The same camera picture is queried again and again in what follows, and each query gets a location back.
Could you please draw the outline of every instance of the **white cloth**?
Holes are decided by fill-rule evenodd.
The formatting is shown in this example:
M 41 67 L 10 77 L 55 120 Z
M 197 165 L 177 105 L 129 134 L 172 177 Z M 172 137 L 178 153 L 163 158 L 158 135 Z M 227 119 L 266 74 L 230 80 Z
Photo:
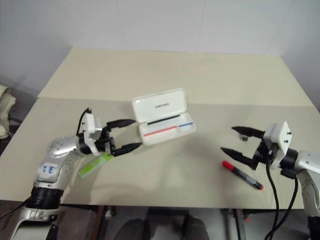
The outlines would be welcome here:
M 0 84 L 0 139 L 8 137 L 9 111 L 16 103 L 16 98 L 10 94 L 9 89 Z

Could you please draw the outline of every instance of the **red stripe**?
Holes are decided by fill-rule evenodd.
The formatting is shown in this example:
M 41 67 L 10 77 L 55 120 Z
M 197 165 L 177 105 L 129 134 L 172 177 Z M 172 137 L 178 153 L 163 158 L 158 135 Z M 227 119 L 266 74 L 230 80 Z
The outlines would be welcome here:
M 170 130 L 170 129 L 176 129 L 176 128 L 177 128 L 177 126 L 172 126 L 172 127 L 168 127 L 168 128 L 159 130 L 159 131 L 154 131 L 154 132 L 147 133 L 147 134 L 145 134 L 143 136 L 146 137 L 146 136 L 149 136 L 149 135 L 152 135 L 152 134 L 157 134 L 157 133 L 160 133 L 160 132 L 163 132 L 163 131 L 167 131 L 167 130 Z

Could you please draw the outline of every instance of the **blue stripe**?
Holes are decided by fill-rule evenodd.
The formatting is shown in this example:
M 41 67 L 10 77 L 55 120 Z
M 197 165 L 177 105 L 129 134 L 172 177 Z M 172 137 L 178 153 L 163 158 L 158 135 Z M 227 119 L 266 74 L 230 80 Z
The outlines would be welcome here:
M 193 122 L 189 122 L 189 123 L 186 123 L 186 124 L 182 124 L 182 125 L 179 125 L 179 128 L 183 127 L 183 126 L 191 125 L 191 124 L 194 124 L 194 123 Z

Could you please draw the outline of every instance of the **red cap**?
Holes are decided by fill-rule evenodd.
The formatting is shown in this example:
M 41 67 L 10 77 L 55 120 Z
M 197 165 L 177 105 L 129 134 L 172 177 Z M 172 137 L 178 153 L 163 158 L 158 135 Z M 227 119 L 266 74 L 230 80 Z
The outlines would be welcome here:
M 222 165 L 225 167 L 225 168 L 227 168 L 227 169 L 229 169 L 229 170 L 233 170 L 234 168 L 235 168 L 235 166 L 233 166 L 230 162 L 228 162 L 228 161 L 223 161 L 222 162 Z

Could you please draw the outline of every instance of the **green highlighter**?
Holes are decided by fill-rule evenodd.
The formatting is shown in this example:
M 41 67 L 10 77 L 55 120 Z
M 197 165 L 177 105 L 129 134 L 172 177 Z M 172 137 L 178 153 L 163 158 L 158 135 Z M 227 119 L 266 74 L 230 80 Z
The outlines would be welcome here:
M 78 175 L 80 176 L 80 178 L 85 178 L 88 175 L 90 175 L 91 173 L 93 173 L 95 170 L 97 170 L 98 168 L 100 168 L 103 164 L 105 164 L 106 162 L 108 162 L 110 159 L 112 159 L 114 156 L 113 155 L 108 155 L 105 152 L 98 158 L 96 158 L 95 160 L 93 160 L 92 162 L 90 162 L 88 165 L 84 166 L 83 168 L 81 168 L 78 171 Z

